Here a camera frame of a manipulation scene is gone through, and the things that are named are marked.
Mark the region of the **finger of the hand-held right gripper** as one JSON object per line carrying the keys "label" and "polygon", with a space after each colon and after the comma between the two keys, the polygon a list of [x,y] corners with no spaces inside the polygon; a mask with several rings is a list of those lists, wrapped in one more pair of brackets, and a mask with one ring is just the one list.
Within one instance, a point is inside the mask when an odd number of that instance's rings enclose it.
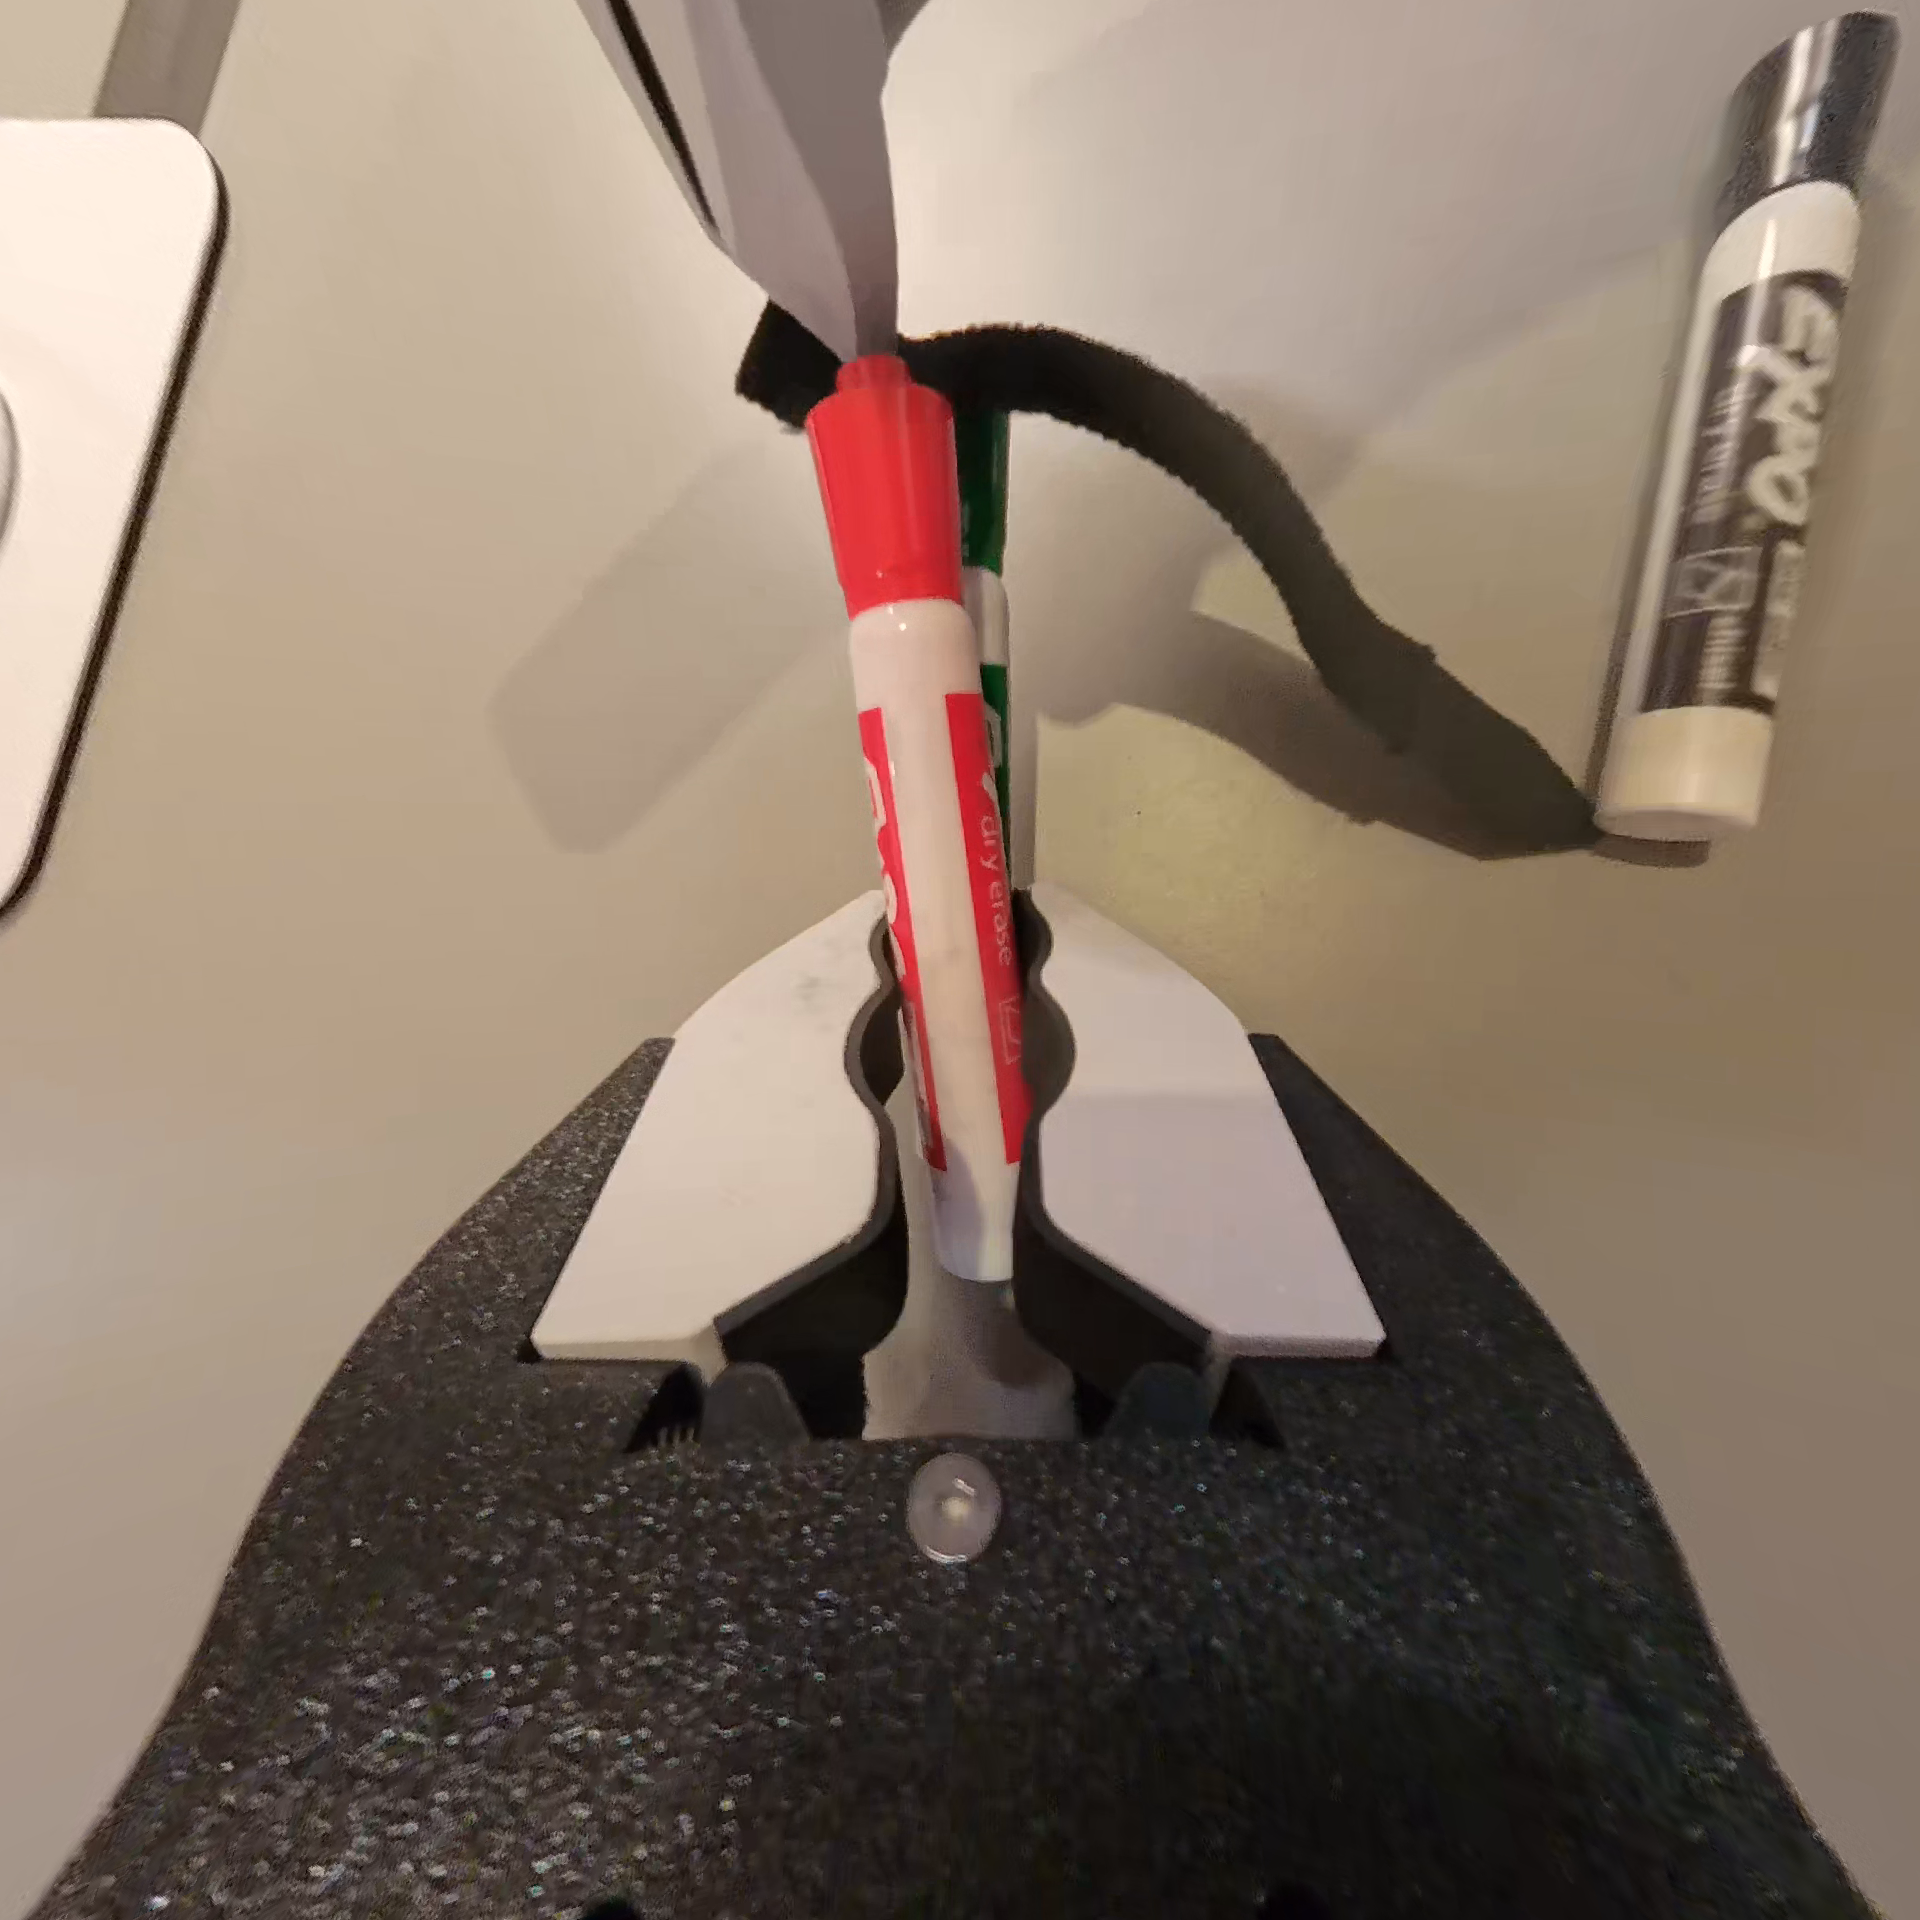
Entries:
{"label": "finger of the hand-held right gripper", "polygon": [[584,2],[697,223],[838,361],[898,343],[883,89],[922,4]]}

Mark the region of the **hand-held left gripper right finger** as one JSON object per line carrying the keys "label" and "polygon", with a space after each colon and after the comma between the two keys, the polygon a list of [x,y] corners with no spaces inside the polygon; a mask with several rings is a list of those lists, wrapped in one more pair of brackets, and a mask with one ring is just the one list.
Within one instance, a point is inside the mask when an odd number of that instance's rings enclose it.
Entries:
{"label": "hand-held left gripper right finger", "polygon": [[1233,1007],[1062,885],[1024,924],[1024,1329],[1068,1366],[1375,1359],[1378,1310]]}

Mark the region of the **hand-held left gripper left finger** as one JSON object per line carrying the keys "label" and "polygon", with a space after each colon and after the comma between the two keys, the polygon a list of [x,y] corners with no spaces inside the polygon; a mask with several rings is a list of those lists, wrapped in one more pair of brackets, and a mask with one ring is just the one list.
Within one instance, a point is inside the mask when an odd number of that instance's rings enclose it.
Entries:
{"label": "hand-held left gripper left finger", "polygon": [[778,1304],[881,1249],[905,1295],[889,1097],[902,1077],[881,894],[746,967],[674,1032],[534,1327],[542,1359],[746,1357]]}

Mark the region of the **red marker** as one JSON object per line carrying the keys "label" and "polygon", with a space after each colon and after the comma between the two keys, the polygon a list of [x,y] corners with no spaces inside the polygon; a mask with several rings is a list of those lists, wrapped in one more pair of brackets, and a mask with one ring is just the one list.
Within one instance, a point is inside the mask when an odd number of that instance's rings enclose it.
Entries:
{"label": "red marker", "polygon": [[808,442],[848,602],[936,1254],[956,1277],[996,1286],[1015,1274],[1024,976],[996,733],[966,606],[953,409],[903,359],[871,354],[840,367]]}

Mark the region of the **green marker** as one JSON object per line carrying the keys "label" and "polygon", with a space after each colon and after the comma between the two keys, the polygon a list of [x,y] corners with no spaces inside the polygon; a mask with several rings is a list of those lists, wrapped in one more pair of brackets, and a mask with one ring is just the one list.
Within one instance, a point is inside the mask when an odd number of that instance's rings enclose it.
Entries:
{"label": "green marker", "polygon": [[1012,688],[1010,598],[1003,584],[1010,508],[1012,429],[1008,414],[953,414],[956,478],[962,525],[966,606],[976,632],[980,694],[987,706],[1000,830],[1008,868],[1015,866],[1018,810],[1012,800]]}

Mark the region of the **black marker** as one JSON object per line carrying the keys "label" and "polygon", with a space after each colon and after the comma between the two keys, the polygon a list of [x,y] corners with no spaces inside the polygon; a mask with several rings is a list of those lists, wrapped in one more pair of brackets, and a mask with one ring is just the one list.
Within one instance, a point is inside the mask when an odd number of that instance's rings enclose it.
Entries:
{"label": "black marker", "polygon": [[1602,836],[1692,848],[1760,821],[1899,46],[1892,16],[1832,16],[1774,46],[1729,102],[1624,598]]}

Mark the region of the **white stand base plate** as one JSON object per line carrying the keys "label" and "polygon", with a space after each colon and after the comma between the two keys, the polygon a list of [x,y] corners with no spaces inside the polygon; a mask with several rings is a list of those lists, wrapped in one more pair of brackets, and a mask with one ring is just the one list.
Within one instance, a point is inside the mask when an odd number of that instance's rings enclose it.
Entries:
{"label": "white stand base plate", "polygon": [[227,239],[154,117],[3,126],[3,910],[54,842]]}

